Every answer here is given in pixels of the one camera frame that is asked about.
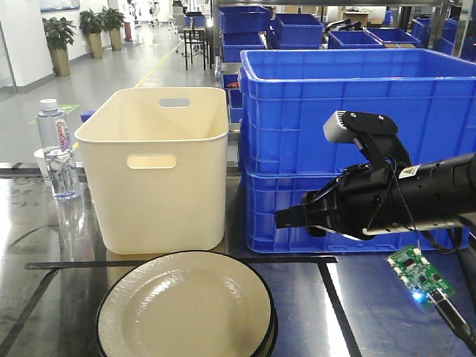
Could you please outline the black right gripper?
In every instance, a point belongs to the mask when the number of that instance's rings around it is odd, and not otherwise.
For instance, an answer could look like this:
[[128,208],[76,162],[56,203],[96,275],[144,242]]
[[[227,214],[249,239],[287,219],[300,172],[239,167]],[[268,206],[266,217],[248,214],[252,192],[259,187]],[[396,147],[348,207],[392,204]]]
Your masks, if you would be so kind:
[[395,163],[382,170],[368,165],[350,167],[320,190],[303,196],[303,206],[274,213],[276,227],[305,229],[312,235],[335,232],[360,240],[400,229],[399,191]]

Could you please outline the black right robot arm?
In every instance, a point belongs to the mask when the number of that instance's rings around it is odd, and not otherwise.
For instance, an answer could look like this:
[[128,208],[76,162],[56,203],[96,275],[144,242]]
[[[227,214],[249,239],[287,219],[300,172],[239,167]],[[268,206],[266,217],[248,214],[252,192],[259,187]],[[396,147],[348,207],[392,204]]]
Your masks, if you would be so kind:
[[348,167],[299,205],[274,214],[278,228],[317,228],[352,239],[475,225],[475,154],[403,167]]

